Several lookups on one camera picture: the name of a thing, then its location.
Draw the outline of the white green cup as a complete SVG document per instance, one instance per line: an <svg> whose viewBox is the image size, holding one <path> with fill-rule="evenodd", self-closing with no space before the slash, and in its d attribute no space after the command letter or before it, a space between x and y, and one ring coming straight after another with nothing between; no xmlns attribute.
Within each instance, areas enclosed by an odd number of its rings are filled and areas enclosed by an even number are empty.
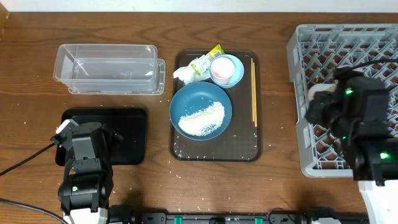
<svg viewBox="0 0 398 224"><path fill-rule="evenodd" d="M308 100L312 101L315 97L316 92L321 92L321 91L333 92L335 91L335 89L336 89L336 84L324 84L324 83L316 84L309 89Z"/></svg>

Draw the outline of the pile of white rice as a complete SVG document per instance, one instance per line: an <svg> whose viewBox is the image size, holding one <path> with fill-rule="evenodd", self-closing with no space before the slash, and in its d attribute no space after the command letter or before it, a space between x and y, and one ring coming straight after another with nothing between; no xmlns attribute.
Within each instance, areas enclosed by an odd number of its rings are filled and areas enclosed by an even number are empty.
<svg viewBox="0 0 398 224"><path fill-rule="evenodd" d="M224 116L224 106L216 101L205 109L182 116L178 121L178 126L187 135L203 137L220 128Z"/></svg>

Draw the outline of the dark blue plate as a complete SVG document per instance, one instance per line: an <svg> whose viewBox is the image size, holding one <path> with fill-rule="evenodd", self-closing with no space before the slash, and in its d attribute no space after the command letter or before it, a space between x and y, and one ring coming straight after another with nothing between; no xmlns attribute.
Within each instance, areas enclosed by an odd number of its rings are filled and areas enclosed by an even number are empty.
<svg viewBox="0 0 398 224"><path fill-rule="evenodd" d="M220 128L213 133L199 137L185 134L178 126L182 116L193 114L209 107L213 102L219 101L224 106L225 116ZM231 122L233 108L229 96L224 90L215 84L208 82L196 82L179 89L170 104L170 120L181 135L195 141L207 141L223 133Z"/></svg>

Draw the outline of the brown serving tray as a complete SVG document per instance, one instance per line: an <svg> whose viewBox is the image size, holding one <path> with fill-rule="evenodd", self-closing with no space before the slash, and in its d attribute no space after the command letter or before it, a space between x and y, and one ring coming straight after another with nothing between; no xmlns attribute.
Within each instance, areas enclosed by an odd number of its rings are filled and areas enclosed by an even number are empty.
<svg viewBox="0 0 398 224"><path fill-rule="evenodd" d="M170 125L169 150L180 161L253 162L262 154L261 81L258 56L249 50L228 50L244 65L244 76L232 88L222 89L233 108L231 122L219 136L195 141ZM257 127L252 121L251 58L256 65Z"/></svg>

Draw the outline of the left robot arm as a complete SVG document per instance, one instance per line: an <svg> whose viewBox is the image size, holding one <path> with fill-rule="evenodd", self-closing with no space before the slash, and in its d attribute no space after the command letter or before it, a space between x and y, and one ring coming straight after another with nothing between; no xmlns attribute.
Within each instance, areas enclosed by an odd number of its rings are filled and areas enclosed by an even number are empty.
<svg viewBox="0 0 398 224"><path fill-rule="evenodd" d="M56 130L53 143L65 149L58 199L66 223L109 222L111 155L122 141L119 133L99 122L78 124L66 119Z"/></svg>

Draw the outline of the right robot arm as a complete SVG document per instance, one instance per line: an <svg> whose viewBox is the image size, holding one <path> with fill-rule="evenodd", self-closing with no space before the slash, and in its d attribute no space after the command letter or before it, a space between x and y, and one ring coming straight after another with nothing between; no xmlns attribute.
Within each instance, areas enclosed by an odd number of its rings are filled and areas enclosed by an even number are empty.
<svg viewBox="0 0 398 224"><path fill-rule="evenodd" d="M336 85L313 86L305 118L340 139L370 223L397 223L397 138L388 129L389 91L355 67L333 72Z"/></svg>

